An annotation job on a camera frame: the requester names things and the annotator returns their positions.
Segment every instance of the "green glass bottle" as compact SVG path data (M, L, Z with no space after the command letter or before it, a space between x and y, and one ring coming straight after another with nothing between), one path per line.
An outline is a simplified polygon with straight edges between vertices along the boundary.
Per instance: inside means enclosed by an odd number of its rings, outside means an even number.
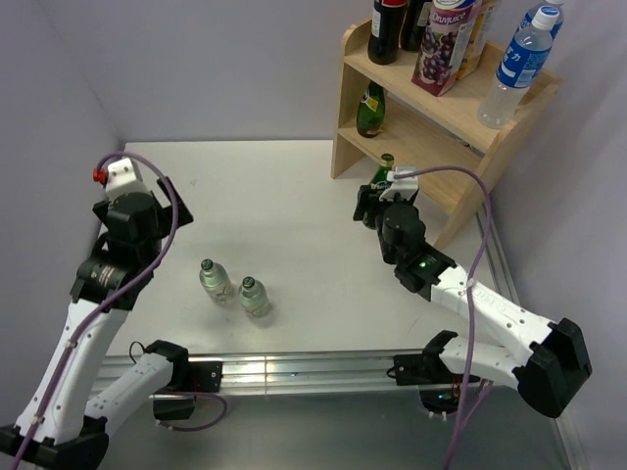
M388 172L394 167L394 156L383 154L381 164L370 180L370 189L375 191L385 191L388 188ZM366 211L363 214L363 225L374 230L376 228L376 214Z
M357 111L357 132L368 139L376 136L381 132L384 118L385 92L381 85L371 81Z

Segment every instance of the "tabletop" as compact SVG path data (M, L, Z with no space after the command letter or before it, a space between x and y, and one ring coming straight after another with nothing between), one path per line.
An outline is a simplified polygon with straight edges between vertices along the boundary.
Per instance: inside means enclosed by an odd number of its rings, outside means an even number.
M191 353L312 353L419 349L444 329L467 322L408 292L383 262L377 236L352 221L360 185L377 169L368 158L329 177L332 142L131 143L151 160L194 215L177 231L155 278L114 339L108 355L133 340L162 339ZM155 177L142 172L163 203ZM447 215L419 196L433 243ZM471 221L444 250L468 268L480 244ZM221 263L235 285L252 275L271 302L253 319L238 304L212 303L198 279L200 262ZM476 277L493 287L489 263ZM490 343L479 333L479 341Z

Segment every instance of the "wall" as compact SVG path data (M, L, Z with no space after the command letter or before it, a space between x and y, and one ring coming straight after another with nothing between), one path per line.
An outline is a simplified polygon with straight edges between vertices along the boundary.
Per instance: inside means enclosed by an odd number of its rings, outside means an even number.
M0 424L15 422L61 334L93 240L94 162L118 139L34 0L0 15Z
M369 0L48 0L130 141L328 138L342 34Z
M535 2L522 3L500 17ZM494 199L521 300L584 330L594 373L569 409L591 465L613 470L627 438L627 4L568 0L564 10L549 65L567 81Z

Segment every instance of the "shelf board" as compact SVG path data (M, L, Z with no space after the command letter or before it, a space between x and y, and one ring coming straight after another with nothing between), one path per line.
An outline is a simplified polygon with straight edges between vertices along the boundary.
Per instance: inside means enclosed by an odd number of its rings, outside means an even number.
M481 159L453 137L424 117L388 99L383 132L366 139L357 132L353 118L338 133L372 159L380 162L383 154L392 154L397 165L428 168L438 165L460 165L476 170ZM447 213L453 212L468 184L467 176L447 171L420 177L420 191L437 201Z
M417 56L417 53L399 50L395 63L379 66L370 61L367 44L363 44L345 56L344 62L479 151L487 153L499 130L484 126L476 116L492 83L494 70L479 69L438 98L411 82Z

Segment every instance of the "plastic water bottle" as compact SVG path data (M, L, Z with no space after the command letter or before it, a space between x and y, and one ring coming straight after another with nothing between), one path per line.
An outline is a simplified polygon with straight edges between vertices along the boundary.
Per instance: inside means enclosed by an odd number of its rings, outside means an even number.
M557 8L541 7L531 25L511 39L492 88L479 106L481 123L501 129L513 118L518 103L547 61L553 47L550 31L558 17Z
M231 280L221 264L210 259L203 260L200 264L198 277L201 285L205 288L205 292L216 304L223 306L233 299L233 284L231 284Z
M541 7L556 7L559 10L559 17L557 17L557 22L555 22L555 26L553 26L553 29L551 30L551 36L555 40L555 37L557 36L559 30L564 24L564 11L561 9L561 6L565 2L566 0L544 0L544 2L540 2L538 5L533 7L525 14L525 18L523 18L522 22L520 22L520 26L518 27L516 32L519 32L525 27L529 27L531 22L533 22L533 19L536 17L536 13L538 13L538 10L540 10Z
M239 287L239 302L252 316L266 316L270 310L264 284L254 277L247 276Z

